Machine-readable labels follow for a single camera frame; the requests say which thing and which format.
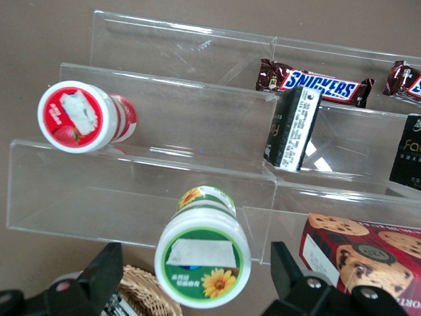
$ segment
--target metal screw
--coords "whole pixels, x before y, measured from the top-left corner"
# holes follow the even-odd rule
[[[322,283],[320,283],[319,280],[317,280],[316,278],[309,278],[307,280],[307,284],[311,287],[311,288],[321,288],[322,287]]]
[[[377,293],[371,288],[361,288],[360,291],[362,295],[364,295],[366,298],[370,298],[371,300],[375,300],[379,297],[379,295],[377,295]]]
[[[10,293],[6,293],[6,294],[0,296],[0,304],[6,303],[11,298],[12,298],[12,294],[10,294]]]

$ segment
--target bottle lid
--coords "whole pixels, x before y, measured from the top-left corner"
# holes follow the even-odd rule
[[[51,86],[39,101],[37,117],[47,140],[69,153],[85,153],[107,145],[119,121],[109,95],[78,81]]]
[[[250,249],[238,222],[212,209],[192,209],[173,221],[155,252],[155,273],[167,294],[199,309],[234,299],[251,272]]]

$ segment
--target black robotic claw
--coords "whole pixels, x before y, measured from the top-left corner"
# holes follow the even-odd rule
[[[77,280],[60,280],[29,300],[19,290],[0,292],[0,316],[98,316],[122,277],[122,247],[111,243]]]
[[[272,242],[271,274],[280,299],[262,316],[407,316],[381,288],[356,286],[351,295],[302,274],[283,242]]]

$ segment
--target black chocolate package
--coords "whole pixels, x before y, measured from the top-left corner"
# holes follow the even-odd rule
[[[280,94],[264,151],[264,158],[286,171],[298,171],[320,101],[320,90],[298,86]]]
[[[421,115],[408,115],[389,179],[421,190]]]

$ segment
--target snickers bar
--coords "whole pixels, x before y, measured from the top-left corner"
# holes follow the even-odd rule
[[[297,86],[322,90],[322,99],[335,103],[366,107],[373,79],[361,83],[343,80],[306,70],[297,70],[286,64],[261,59],[256,90],[281,92]]]
[[[387,77],[383,94],[421,105],[421,72],[410,67],[406,61],[395,61]]]

